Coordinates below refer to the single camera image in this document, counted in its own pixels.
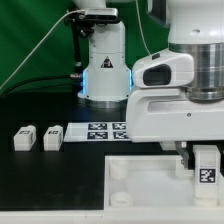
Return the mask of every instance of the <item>black table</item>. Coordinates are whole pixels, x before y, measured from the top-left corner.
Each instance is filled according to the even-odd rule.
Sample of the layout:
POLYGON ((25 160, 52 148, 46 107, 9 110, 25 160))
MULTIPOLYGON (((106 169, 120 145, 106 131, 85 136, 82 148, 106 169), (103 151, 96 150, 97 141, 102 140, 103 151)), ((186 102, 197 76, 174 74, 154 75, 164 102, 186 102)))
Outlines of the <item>black table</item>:
POLYGON ((125 114, 126 108, 78 104, 71 93, 20 93, 1 100, 0 210, 103 209, 105 156, 163 154, 160 145, 63 143, 59 152, 44 152, 43 136, 54 125, 65 132, 68 122, 125 121, 125 114), (37 128, 37 141, 31 152, 15 152, 13 136, 28 125, 37 128))

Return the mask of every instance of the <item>cable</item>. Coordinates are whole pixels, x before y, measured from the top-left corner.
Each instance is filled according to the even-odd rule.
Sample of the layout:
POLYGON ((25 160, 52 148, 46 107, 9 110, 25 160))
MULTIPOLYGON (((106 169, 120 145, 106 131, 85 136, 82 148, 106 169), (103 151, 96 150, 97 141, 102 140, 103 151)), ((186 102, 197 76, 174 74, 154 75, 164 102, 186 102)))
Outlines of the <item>cable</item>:
POLYGON ((27 80, 24 80, 22 82, 16 83, 13 86, 10 86, 8 89, 6 89, 2 93, 2 96, 8 94, 9 92, 11 92, 14 89, 16 89, 20 86, 26 85, 26 84, 30 84, 30 83, 33 83, 33 82, 39 82, 39 81, 50 81, 50 80, 55 80, 55 79, 70 79, 70 76, 61 75, 61 76, 37 77, 37 78, 27 79, 27 80))
POLYGON ((143 30, 142 30, 142 22, 141 22, 141 17, 140 17, 140 12, 139 12, 139 5, 138 5, 138 0, 135 0, 136 2, 136 11, 137 11, 137 15, 138 15, 138 24, 139 24, 139 29, 140 29, 140 33, 141 33, 141 37, 142 37, 142 41, 143 41, 143 44, 144 44, 144 47, 145 47, 145 50, 147 51, 147 53, 150 55, 150 51, 146 45, 146 42, 145 42, 145 37, 144 37, 144 33, 143 33, 143 30))
POLYGON ((23 90, 19 90, 19 91, 15 91, 12 93, 8 93, 6 95, 2 95, 0 96, 0 100, 1 99, 5 99, 6 97, 16 94, 16 93, 21 93, 21 92, 26 92, 26 91, 30 91, 30 90, 37 90, 37 89, 48 89, 48 88, 54 88, 54 87, 62 87, 62 86, 73 86, 73 84, 59 84, 59 85, 51 85, 51 86, 39 86, 39 87, 35 87, 35 88, 30 88, 30 89, 23 89, 23 90))
POLYGON ((1 85, 0 87, 0 95, 1 91, 4 88, 4 86, 16 75, 16 73, 23 67, 23 65, 29 60, 29 58, 33 55, 33 53, 40 47, 40 45, 48 38, 48 36, 53 32, 53 30, 58 26, 58 24, 67 16, 71 14, 75 14, 78 12, 83 12, 83 10, 76 10, 72 12, 66 13, 64 16, 62 16, 55 24, 54 26, 48 31, 48 33, 44 36, 44 38, 36 45, 36 47, 28 54, 28 56, 22 61, 22 63, 16 68, 16 70, 9 76, 9 78, 1 85))

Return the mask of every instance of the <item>small white box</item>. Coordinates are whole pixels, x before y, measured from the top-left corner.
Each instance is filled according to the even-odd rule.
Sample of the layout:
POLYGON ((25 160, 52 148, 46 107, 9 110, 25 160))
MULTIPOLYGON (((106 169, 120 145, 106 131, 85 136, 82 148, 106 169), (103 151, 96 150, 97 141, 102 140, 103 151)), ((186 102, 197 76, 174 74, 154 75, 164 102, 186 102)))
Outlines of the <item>small white box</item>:
POLYGON ((44 135, 44 150, 59 151, 63 141, 63 128, 61 126, 49 127, 44 135))
POLYGON ((36 128, 31 125, 22 127, 13 139, 15 151, 30 151, 36 141, 36 128))

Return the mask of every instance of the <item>blue light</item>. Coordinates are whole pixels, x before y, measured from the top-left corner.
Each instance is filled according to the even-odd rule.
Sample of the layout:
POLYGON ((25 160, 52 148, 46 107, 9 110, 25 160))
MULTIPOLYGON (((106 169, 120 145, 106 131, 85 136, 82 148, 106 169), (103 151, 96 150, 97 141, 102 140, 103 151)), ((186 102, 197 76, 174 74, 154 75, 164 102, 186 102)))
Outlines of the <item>blue light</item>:
POLYGON ((86 94, 86 70, 82 73, 82 94, 86 94))
POLYGON ((129 72, 129 86, 130 86, 130 91, 131 91, 132 87, 133 87, 133 80, 132 80, 132 72, 131 72, 131 70, 129 72))

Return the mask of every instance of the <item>black cable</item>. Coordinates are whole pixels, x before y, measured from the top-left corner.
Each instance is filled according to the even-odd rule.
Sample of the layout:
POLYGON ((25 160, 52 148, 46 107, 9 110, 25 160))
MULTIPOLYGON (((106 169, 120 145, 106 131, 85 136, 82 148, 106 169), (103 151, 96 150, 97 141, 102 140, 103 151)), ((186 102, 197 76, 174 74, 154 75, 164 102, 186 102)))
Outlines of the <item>black cable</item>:
POLYGON ((51 86, 39 86, 39 87, 34 87, 34 88, 29 88, 29 89, 23 89, 19 91, 15 91, 12 93, 8 93, 5 95, 2 95, 0 99, 5 99, 6 97, 13 95, 15 93, 21 93, 21 92, 26 92, 26 91, 31 91, 31 90, 37 90, 37 89, 48 89, 48 88, 54 88, 54 87, 63 87, 63 86, 74 86, 74 84, 69 84, 69 83, 64 83, 64 84, 59 84, 59 85, 51 85, 51 86))
POLYGON ((29 83, 38 82, 38 81, 56 80, 56 79, 70 79, 70 76, 69 75, 61 75, 61 76, 48 76, 48 77, 37 77, 37 78, 27 79, 27 80, 24 80, 22 82, 15 84, 15 85, 10 86, 8 89, 6 89, 2 93, 2 96, 7 95, 12 90, 14 90, 20 86, 29 84, 29 83))

